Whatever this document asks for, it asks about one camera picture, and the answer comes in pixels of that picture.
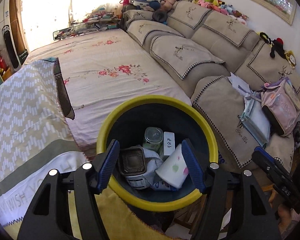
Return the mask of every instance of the yellow cloth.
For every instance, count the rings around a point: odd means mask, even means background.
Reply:
[[[169,240],[167,237],[138,219],[119,198],[119,196],[107,187],[102,194],[96,195],[98,209],[111,240]],[[69,193],[69,212],[74,237],[82,239],[77,213],[75,209],[74,192]],[[4,229],[13,238],[17,239],[22,222],[14,223]]]

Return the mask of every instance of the floral bedsheet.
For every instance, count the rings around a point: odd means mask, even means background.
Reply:
[[[119,104],[158,94],[191,105],[169,74],[122,30],[68,38],[32,51],[26,63],[58,57],[75,119],[70,130],[83,149],[97,141],[99,129]]]

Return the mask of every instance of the yellow rim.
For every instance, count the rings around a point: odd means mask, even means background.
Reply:
[[[104,121],[97,140],[97,154],[102,153],[106,150],[106,142],[109,132],[116,120],[126,111],[140,105],[144,104],[151,104],[151,103],[158,103],[158,104],[166,104],[169,106],[174,106],[181,111],[185,112],[189,116],[191,116],[201,127],[203,133],[206,136],[208,147],[209,147],[209,160],[210,162],[218,163],[218,147],[217,141],[214,137],[212,129],[206,122],[206,120],[191,106],[183,103],[180,100],[166,97],[166,96],[159,96],[159,95],[146,95],[141,97],[133,98],[129,101],[124,102],[123,104],[119,105],[116,109],[114,109]],[[155,212],[167,212],[173,211],[180,208],[184,208],[194,201],[196,201],[200,196],[201,193],[199,190],[195,189],[187,196],[180,198],[178,200],[170,201],[170,202],[151,202],[146,201],[136,196],[130,194],[126,191],[115,179],[112,175],[109,181],[110,188],[116,192],[120,198],[124,201],[128,202],[129,204],[136,206],[138,208],[148,210],[148,211],[155,211]]]

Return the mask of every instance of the tower fan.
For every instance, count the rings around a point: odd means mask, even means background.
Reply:
[[[6,50],[8,52],[12,67],[14,71],[18,71],[21,68],[21,62],[19,60],[16,47],[13,42],[13,37],[11,35],[10,26],[5,25],[2,28],[2,36],[4,40],[4,45],[6,47]]]

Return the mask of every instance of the beige sofa cushion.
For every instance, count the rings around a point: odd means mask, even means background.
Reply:
[[[200,28],[204,17],[206,17],[209,12],[211,12],[210,9],[200,5],[180,1],[176,5],[173,13],[169,14],[167,24],[184,35],[187,39],[190,39],[195,31]]]
[[[230,75],[224,61],[194,41],[178,36],[157,36],[151,42],[150,55],[191,97],[200,79]]]
[[[201,79],[191,97],[195,109],[208,121],[218,143],[218,150],[228,171],[240,172],[251,163],[251,155],[259,146],[254,137],[240,125],[244,111],[243,97],[232,88],[226,77]]]
[[[208,121],[216,136],[220,165],[228,171],[255,170],[251,155],[259,146],[254,137],[239,121],[244,111],[243,97],[232,88],[225,77],[205,77],[200,80],[191,97],[194,108]],[[288,171],[291,168],[294,140],[292,134],[283,138],[272,135],[266,152],[277,159]],[[261,186],[269,184],[266,176],[259,176]]]
[[[214,23],[213,19],[220,17],[223,21]],[[223,59],[227,70],[234,73],[258,43],[259,36],[231,17],[212,12],[191,39]]]
[[[136,20],[152,20],[153,12],[143,10],[128,10],[124,13],[124,17],[127,17],[125,22],[126,28],[129,28],[130,24]]]
[[[300,100],[300,76],[290,67],[287,60],[276,52],[275,58],[271,58],[270,52],[270,45],[261,40],[234,73],[247,82],[252,90],[260,90],[264,83],[276,82],[282,76],[288,75]]]
[[[148,53],[150,52],[151,41],[156,36],[177,35],[183,37],[182,34],[167,25],[148,20],[133,21],[127,33]]]

